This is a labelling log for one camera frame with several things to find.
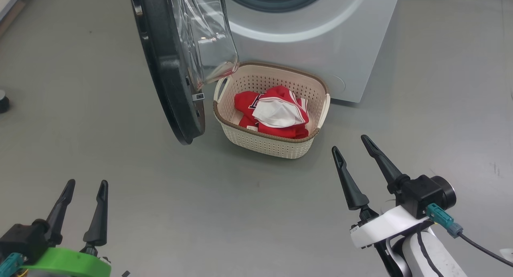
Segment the red and white garment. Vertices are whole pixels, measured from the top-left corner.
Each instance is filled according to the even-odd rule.
[[[308,136],[307,100],[295,98],[293,92],[280,85],[259,94],[242,92],[235,96],[234,123],[264,134],[301,139]]]

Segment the transparent glass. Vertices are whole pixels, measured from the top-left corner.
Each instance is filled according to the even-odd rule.
[[[196,89],[233,74],[238,54],[226,17],[225,0],[172,0],[189,82]]]

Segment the beige plastic basket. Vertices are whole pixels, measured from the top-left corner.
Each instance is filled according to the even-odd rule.
[[[310,135],[303,139],[288,139],[251,131],[231,122],[236,113],[235,95],[245,91],[264,92],[283,85],[296,97],[308,100]],[[326,84],[310,74],[264,63],[243,63],[231,76],[218,81],[214,92],[214,114],[226,137],[234,144],[251,151],[276,157],[297,159],[310,149],[328,113],[330,97]]]

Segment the gray floor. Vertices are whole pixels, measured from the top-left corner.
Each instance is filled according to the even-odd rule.
[[[379,210],[392,196],[367,134],[403,172],[451,181],[468,236],[513,247],[513,0],[399,0],[363,100],[331,105],[299,160],[232,145],[210,110],[207,133],[178,144],[129,2],[32,0],[0,40],[0,231],[46,217],[75,178],[63,245],[81,249],[106,179],[112,276],[381,277],[377,253],[352,246],[330,155]],[[511,276],[436,232],[467,275]]]

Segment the open door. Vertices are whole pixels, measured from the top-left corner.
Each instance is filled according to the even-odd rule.
[[[151,77],[182,144],[205,131],[202,87],[238,68],[224,0],[132,0]]]

